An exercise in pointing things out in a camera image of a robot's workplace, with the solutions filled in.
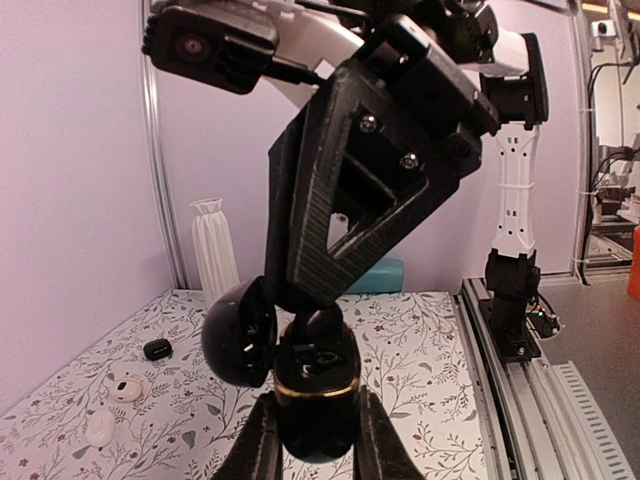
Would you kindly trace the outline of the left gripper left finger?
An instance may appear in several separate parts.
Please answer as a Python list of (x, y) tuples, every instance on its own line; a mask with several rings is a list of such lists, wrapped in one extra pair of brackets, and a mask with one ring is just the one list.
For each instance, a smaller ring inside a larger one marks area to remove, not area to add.
[(280, 478), (280, 437), (275, 394), (261, 394), (215, 480), (276, 480)]

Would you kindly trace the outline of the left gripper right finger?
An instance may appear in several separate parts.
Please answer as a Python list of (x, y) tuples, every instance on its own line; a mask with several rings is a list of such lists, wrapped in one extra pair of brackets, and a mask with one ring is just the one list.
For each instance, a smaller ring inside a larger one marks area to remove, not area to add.
[(375, 392), (359, 394), (359, 427), (354, 443), (353, 478), (423, 479)]

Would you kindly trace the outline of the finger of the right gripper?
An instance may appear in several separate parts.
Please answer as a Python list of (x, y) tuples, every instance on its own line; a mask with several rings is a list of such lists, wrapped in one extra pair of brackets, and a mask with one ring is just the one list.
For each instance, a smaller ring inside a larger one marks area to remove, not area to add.
[(304, 116), (287, 125), (268, 152), (269, 201), (264, 287), (268, 299), (284, 310), (308, 310), (308, 298), (287, 279), (290, 217)]

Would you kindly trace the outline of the black earbud one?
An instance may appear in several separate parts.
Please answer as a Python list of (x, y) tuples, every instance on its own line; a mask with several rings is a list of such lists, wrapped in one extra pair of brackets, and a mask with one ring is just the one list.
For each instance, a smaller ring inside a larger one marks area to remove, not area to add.
[(313, 312), (300, 312), (293, 321), (294, 342), (311, 344), (332, 338), (341, 332), (342, 324), (342, 310), (336, 304)]

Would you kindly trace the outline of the black earbud charging case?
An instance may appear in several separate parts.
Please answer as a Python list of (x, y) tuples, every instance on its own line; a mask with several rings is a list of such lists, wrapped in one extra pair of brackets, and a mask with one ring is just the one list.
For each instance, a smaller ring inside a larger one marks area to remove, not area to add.
[(273, 380), (278, 433), (295, 458), (324, 463), (345, 455), (359, 426), (361, 361), (353, 331), (295, 343), (293, 321), (280, 330), (261, 277), (233, 287), (202, 326), (204, 359), (222, 381), (258, 388)]

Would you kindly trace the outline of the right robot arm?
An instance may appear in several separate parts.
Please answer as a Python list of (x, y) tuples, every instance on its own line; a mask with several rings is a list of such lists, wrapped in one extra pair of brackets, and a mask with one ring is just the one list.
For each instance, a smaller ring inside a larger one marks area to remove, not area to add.
[(438, 209), (495, 137), (500, 210), (480, 302), (506, 362), (537, 355), (531, 195), (548, 95), (536, 36), (482, 1), (344, 1), (371, 33), (269, 152), (265, 289), (291, 312), (332, 304)]

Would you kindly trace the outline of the small black case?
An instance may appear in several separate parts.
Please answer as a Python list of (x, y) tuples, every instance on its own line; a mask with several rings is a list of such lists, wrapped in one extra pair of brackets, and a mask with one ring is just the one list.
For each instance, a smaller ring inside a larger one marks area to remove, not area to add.
[(165, 338), (151, 340), (143, 346), (144, 357), (149, 361), (159, 361), (168, 358), (172, 353), (172, 344)]

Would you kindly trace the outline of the white open earbud case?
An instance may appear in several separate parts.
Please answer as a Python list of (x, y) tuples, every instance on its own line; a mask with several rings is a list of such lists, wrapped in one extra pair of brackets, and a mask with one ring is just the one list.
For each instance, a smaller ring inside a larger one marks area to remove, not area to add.
[(106, 377), (107, 397), (119, 403), (133, 403), (143, 396), (144, 382), (140, 378), (118, 376), (108, 373)]

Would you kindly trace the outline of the teal cup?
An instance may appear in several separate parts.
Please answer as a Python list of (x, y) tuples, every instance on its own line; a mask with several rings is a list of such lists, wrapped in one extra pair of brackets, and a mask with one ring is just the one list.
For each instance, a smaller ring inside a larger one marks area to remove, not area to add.
[(399, 293), (404, 286), (404, 262), (383, 258), (362, 275), (347, 290), (347, 294)]

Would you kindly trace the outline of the white ribbed vase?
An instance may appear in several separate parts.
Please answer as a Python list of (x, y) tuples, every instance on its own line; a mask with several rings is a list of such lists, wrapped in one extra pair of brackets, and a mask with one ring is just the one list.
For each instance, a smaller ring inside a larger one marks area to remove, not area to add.
[(221, 198), (190, 204), (196, 265), (209, 306), (240, 283), (230, 228), (222, 206)]

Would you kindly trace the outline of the floral tablecloth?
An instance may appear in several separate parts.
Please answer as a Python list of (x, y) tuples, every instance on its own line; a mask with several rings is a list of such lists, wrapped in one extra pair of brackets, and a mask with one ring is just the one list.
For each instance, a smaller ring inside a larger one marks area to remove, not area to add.
[[(473, 384), (450, 295), (349, 295), (340, 307), (362, 378), (428, 479), (488, 477)], [(1, 418), (5, 479), (207, 479), (240, 432), (257, 390), (216, 379), (200, 348), (204, 300), (174, 290), (151, 301)], [(144, 357), (165, 338), (173, 353)], [(133, 403), (107, 397), (108, 373), (140, 378)], [(116, 420), (111, 442), (89, 445), (96, 410)]]

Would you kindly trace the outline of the red object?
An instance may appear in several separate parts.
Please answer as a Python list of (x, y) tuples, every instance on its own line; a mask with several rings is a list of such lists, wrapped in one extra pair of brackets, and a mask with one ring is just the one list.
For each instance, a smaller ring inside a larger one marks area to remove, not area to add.
[(632, 263), (627, 285), (627, 294), (634, 300), (640, 299), (640, 226), (633, 232)]

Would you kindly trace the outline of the right aluminium post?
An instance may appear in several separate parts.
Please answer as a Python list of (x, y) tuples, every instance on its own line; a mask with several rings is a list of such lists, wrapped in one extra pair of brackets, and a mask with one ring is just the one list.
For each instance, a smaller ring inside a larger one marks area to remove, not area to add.
[(149, 56), (140, 57), (142, 109), (146, 132), (148, 161), (164, 248), (175, 288), (190, 289), (180, 232), (176, 221), (173, 196), (163, 151), (159, 87), (156, 71)]

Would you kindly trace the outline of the front aluminium rail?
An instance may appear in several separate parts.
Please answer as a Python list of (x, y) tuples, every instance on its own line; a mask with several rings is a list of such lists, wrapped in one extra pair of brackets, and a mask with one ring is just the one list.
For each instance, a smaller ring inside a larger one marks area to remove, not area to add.
[(455, 296), (491, 479), (632, 479), (602, 410), (572, 363), (501, 363), (481, 318), (488, 292), (466, 279)]

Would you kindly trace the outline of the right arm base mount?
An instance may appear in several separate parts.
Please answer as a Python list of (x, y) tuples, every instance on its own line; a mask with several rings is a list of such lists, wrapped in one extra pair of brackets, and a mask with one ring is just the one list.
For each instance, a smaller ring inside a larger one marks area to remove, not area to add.
[(559, 334), (559, 317), (538, 302), (484, 299), (478, 302), (502, 364), (526, 363), (542, 356), (539, 340)]

